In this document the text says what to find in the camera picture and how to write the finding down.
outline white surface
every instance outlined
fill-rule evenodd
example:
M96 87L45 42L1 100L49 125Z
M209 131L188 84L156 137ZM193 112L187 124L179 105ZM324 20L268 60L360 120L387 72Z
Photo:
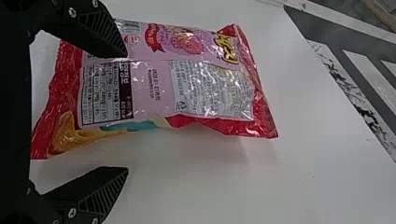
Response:
M127 20L211 30L241 25L280 137L231 137L191 126L105 139L33 161L40 192L99 165L118 165L131 174L106 223L394 223L395 164L282 8L238 0L107 6ZM32 54L44 44L34 44ZM33 58L35 80L43 76L35 84L35 113L44 108L38 97L53 72L49 56L40 56L47 60Z
M396 115L396 90L388 83L387 79L382 76L366 56L346 50L344 50L344 53Z
M357 20L355 18L349 17L346 14L332 10L328 7L323 7L319 4L310 2L308 0L257 0L260 2L268 3L269 1L274 1L277 4L284 4L289 7L298 8L304 12L310 13L314 16L322 18L326 21L332 21L343 25L349 29L362 32L367 35L375 36L376 38L383 39L390 43L396 44L396 34L389 31L383 30L372 24L364 21Z

